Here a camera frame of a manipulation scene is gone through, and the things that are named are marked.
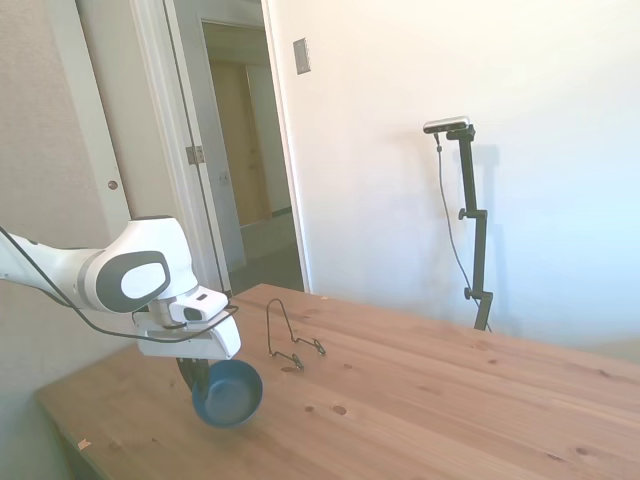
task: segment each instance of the wooden door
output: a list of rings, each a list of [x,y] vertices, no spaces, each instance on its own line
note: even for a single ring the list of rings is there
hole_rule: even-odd
[[[271,217],[247,70],[212,62],[211,73],[240,225]]]

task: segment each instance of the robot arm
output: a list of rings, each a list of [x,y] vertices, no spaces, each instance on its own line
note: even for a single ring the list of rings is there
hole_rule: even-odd
[[[224,311],[227,297],[198,285],[174,218],[132,220],[103,250],[55,249],[0,233],[0,280],[37,288],[64,306],[70,300],[79,309],[135,312],[138,347],[145,355],[224,360],[240,349],[235,321]]]

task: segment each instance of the door hinge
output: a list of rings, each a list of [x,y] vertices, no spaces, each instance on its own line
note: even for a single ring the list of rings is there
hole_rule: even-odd
[[[189,165],[198,165],[200,163],[204,163],[204,152],[202,151],[202,145],[187,147],[187,158],[189,159]]]

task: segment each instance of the light switch plate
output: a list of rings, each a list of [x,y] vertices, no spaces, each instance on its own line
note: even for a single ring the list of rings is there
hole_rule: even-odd
[[[311,71],[311,63],[309,62],[309,48],[307,47],[307,39],[301,38],[293,42],[293,53],[296,57],[296,68],[298,75]]]

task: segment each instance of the doorway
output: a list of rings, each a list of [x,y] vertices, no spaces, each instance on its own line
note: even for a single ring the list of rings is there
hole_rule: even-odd
[[[244,265],[229,268],[231,288],[303,291],[265,31],[202,27],[229,165],[212,189],[230,183],[244,249]]]

